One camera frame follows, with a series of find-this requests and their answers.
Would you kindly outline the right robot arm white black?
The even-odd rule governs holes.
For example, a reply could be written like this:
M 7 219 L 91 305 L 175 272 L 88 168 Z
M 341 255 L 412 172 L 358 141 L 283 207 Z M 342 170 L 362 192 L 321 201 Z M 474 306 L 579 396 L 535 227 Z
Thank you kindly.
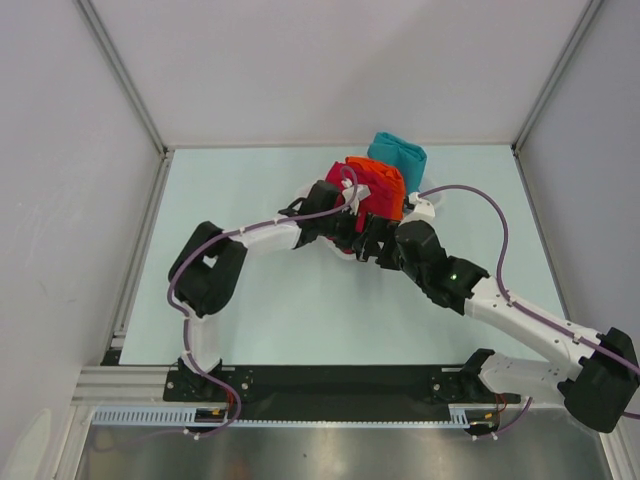
M 611 328 L 602 333 L 526 306 L 482 267 L 450 256 L 434 228 L 422 219 L 398 222 L 369 214 L 354 251 L 399 270 L 434 304 L 484 322 L 542 356 L 517 363 L 479 350 L 461 376 L 463 393 L 484 401 L 494 392 L 560 403 L 584 426 L 610 433 L 639 388 L 639 365 L 631 338 Z

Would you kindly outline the white plastic laundry basket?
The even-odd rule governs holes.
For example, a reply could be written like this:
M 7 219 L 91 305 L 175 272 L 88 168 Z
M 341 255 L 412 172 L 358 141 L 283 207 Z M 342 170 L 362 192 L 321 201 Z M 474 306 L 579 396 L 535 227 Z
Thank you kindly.
M 384 215 L 367 204 L 378 193 L 367 182 L 354 189 L 349 178 L 338 184 L 316 181 L 286 211 L 303 217 L 297 222 L 301 227 L 298 245 L 321 238 L 349 259 L 374 259 L 389 270 L 446 264 L 448 255 L 431 225 L 435 207 L 413 192 L 401 200 L 396 215 Z

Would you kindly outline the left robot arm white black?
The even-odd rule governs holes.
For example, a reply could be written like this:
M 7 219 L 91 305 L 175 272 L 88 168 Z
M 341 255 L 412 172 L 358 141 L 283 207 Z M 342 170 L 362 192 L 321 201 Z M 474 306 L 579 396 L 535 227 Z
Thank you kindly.
M 216 345 L 219 314 L 231 301 L 245 262 L 252 256 L 301 248 L 319 237 L 347 238 L 357 233 L 360 204 L 371 195 L 365 183 L 324 180 L 275 217 L 225 231 L 209 221 L 199 224 L 169 271 L 167 301 L 183 316 L 180 359 L 190 370 L 186 387 L 197 398 L 214 397 L 222 362 Z

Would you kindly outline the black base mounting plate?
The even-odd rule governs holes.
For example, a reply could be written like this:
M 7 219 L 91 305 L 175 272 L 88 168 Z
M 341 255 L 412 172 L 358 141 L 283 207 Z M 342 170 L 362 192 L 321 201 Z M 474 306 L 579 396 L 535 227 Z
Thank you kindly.
M 460 365 L 236 365 L 211 375 L 239 394 L 246 421 L 445 421 L 453 405 L 521 401 L 490 392 Z

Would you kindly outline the teal t shirt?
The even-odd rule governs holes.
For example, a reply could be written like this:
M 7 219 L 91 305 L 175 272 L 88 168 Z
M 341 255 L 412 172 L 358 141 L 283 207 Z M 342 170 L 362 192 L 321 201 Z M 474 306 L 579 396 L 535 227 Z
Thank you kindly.
M 419 190 L 428 160 L 422 147 L 391 133 L 378 132 L 368 147 L 367 155 L 398 169 L 408 193 Z

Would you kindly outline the orange t shirt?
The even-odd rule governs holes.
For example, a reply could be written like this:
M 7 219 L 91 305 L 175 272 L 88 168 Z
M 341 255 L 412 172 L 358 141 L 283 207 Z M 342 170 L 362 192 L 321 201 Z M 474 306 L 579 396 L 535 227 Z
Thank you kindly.
M 367 157 L 346 158 L 357 174 L 360 184 L 364 183 L 370 195 L 361 202 L 361 210 L 387 219 L 400 221 L 403 218 L 406 187 L 400 171 L 391 165 Z

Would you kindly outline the magenta red t shirt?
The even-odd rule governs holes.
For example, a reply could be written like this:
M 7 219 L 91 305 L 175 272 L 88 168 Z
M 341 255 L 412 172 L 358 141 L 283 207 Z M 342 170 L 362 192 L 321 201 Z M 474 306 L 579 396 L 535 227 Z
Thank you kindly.
M 342 176 L 343 169 L 346 166 L 349 166 L 346 164 L 346 159 L 344 163 L 335 162 L 334 165 L 329 170 L 329 172 L 327 173 L 325 178 L 327 182 L 338 187 L 341 192 L 343 190 L 342 181 L 351 180 L 352 178 L 352 176 L 348 172 L 345 173 L 345 176 Z M 345 200 L 341 194 L 341 198 L 336 201 L 336 205 L 337 206 L 342 205 L 344 204 L 344 202 Z M 357 216 L 351 214 L 349 211 L 346 210 L 346 216 L 339 218 L 338 232 L 333 236 L 329 236 L 329 239 L 334 243 L 334 245 L 339 250 L 341 250 L 345 255 L 351 255 L 351 256 L 355 255 L 355 252 L 352 250 L 352 243 L 354 242 L 356 236 L 363 231 L 365 217 L 367 214 L 368 213 L 364 213 L 361 210 L 361 203 L 360 203 L 359 213 Z

